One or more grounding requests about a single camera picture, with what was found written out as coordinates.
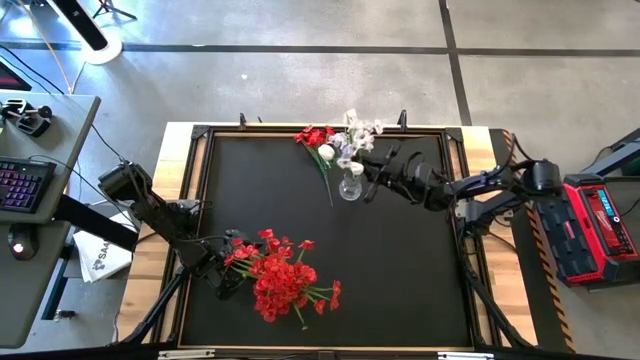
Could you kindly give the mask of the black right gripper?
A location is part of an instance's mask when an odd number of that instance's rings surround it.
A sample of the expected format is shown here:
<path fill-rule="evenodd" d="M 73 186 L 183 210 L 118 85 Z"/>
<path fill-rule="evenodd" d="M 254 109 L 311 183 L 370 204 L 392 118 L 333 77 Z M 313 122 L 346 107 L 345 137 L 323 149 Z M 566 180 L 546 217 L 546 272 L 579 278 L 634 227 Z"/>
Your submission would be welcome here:
<path fill-rule="evenodd" d="M 363 201 L 371 203 L 379 187 L 388 187 L 390 172 L 398 171 L 401 164 L 396 160 L 400 145 L 392 145 L 384 155 L 363 155 L 361 162 L 368 181 Z M 419 163 L 412 171 L 407 165 L 400 173 L 400 194 L 412 205 L 423 205 L 429 211 L 444 211 L 451 204 L 451 195 L 445 190 L 446 181 L 433 167 Z"/>

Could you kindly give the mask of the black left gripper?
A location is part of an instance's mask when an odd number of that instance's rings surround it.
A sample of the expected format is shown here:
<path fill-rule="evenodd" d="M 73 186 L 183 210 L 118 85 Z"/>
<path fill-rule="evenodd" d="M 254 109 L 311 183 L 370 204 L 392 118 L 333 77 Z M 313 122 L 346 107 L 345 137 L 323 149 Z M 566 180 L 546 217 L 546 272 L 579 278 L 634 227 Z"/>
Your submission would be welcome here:
<path fill-rule="evenodd" d="M 251 239 L 238 229 L 226 230 L 225 239 L 231 246 L 251 244 Z M 200 244 L 200 247 L 203 253 L 196 264 L 194 276 L 212 286 L 218 299 L 230 299 L 246 282 L 246 278 L 232 279 L 225 264 L 227 256 L 231 254 L 231 247 L 229 245 L 215 247 L 210 244 Z"/>

